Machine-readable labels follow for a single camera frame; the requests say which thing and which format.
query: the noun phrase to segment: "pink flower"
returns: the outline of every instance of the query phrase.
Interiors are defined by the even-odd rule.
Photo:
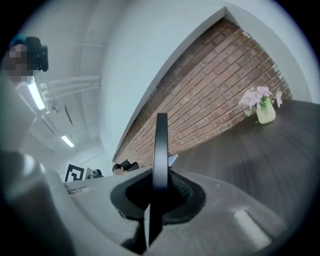
[[[255,95],[258,99],[261,99],[262,96],[269,97],[272,95],[272,93],[269,91],[269,88],[267,86],[258,86],[256,88]]]
[[[282,91],[280,91],[278,88],[278,90],[276,91],[276,95],[275,95],[275,99],[276,99],[276,103],[278,104],[278,108],[280,108],[280,105],[282,104],[281,96],[282,96]]]
[[[260,108],[260,99],[256,97],[256,92],[254,89],[250,88],[250,90],[245,91],[239,104],[244,104],[249,107],[253,107],[255,104],[257,104],[257,107]]]

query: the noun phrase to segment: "dark wooden table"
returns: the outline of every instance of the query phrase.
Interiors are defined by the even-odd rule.
[[[293,223],[318,190],[320,105],[284,100],[273,122],[257,121],[180,153],[172,167],[231,183]]]

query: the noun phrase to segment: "fluorescent light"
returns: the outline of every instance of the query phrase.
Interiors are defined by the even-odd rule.
[[[67,138],[67,136],[63,135],[63,136],[61,137],[61,139],[62,139],[65,143],[67,143],[70,148],[73,148],[73,147],[75,146],[75,145],[70,141],[70,139]]]
[[[45,108],[45,105],[41,99],[40,93],[38,91],[37,85],[35,82],[28,85],[28,89],[31,93],[31,96],[38,107],[39,110],[43,110]]]

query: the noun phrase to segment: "brick wall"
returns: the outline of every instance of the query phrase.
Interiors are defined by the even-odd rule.
[[[222,19],[172,65],[143,106],[114,161],[152,165],[157,113],[168,114],[169,155],[214,138],[246,118],[245,90],[280,88],[291,98],[277,65],[241,28]]]

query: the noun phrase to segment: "gray plastic surface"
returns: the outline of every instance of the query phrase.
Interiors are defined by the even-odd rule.
[[[68,194],[56,172],[46,173],[55,206],[77,255],[135,255],[120,244],[133,237],[138,223],[119,215],[110,201],[110,192],[146,170],[70,182],[66,185],[69,191],[86,188],[73,195]],[[272,238],[286,230],[274,212],[237,187],[195,173],[178,173],[202,186],[206,204],[188,223],[164,226],[144,255],[250,255],[256,249],[234,221],[233,213],[238,210],[246,210]]]

